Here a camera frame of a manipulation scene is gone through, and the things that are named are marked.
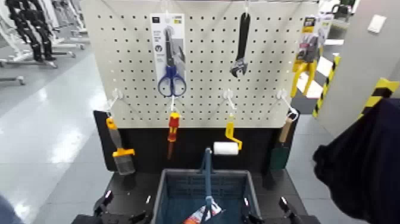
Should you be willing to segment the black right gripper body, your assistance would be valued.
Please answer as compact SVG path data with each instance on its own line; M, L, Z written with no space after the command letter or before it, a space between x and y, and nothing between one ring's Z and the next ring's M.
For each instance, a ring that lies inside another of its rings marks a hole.
M298 215L295 217L296 224L321 224L316 216Z

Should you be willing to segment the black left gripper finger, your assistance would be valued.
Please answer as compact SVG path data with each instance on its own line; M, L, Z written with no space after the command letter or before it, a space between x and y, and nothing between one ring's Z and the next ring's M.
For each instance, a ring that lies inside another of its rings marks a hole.
M113 192L112 190L108 190L103 196L101 196L95 205L93 206L93 215L101 216L104 213L108 212L107 206L113 200Z
M152 219L152 206L151 206L151 196L147 196L146 201L143 205L143 211L139 214L141 219Z

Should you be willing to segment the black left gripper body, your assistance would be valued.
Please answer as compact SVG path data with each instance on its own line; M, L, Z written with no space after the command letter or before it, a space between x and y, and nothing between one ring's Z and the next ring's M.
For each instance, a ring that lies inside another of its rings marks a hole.
M145 212L136 216L111 213L104 213L99 216L78 214L71 224L134 224L150 223L151 220L152 216Z

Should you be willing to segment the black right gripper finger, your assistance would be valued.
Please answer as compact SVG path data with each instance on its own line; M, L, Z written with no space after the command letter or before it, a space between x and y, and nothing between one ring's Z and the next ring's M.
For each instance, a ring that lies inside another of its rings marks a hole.
M293 206L288 203L285 197L280 197L279 207L284 213L284 218L289 220L291 224L297 224L297 213Z
M250 224L250 214L251 214L251 208L249 206L249 201L247 198L243 199L243 204L241 208L241 219L243 224Z

